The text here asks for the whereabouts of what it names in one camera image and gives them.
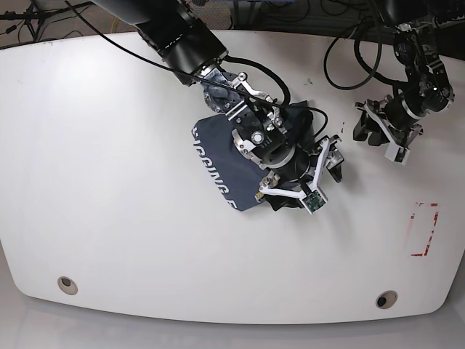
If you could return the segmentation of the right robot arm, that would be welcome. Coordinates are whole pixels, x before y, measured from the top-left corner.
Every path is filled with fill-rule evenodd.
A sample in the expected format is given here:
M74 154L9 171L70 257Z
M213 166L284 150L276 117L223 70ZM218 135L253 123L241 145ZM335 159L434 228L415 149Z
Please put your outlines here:
M193 127L194 146L227 203L239 211L267 202L272 209L314 213L327 203L320 187L324 171L342 179L338 136L313 126L317 108L291 102L283 80L269 68L261 72L281 89L277 101L253 88L244 72L223 63L255 67L236 58L185 1L100 1L99 6L133 26L161 57L160 68L185 86L200 84L214 115Z

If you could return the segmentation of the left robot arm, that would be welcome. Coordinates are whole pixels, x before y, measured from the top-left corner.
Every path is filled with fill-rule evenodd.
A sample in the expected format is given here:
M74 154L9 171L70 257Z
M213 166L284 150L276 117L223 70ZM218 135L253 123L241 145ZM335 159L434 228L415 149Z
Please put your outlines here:
M370 146L387 145L395 162L406 158L410 144L423 133L421 120L429 113L445 110L454 100L446 68L437 51L435 31L440 22L464 16L463 1L368 1L370 21L354 25L354 53L368 80L392 88L383 100L357 103L361 116L353 129L356 142ZM403 65L406 81L389 79L378 72L381 53L369 66L360 52L362 36L370 29L394 31L393 51Z

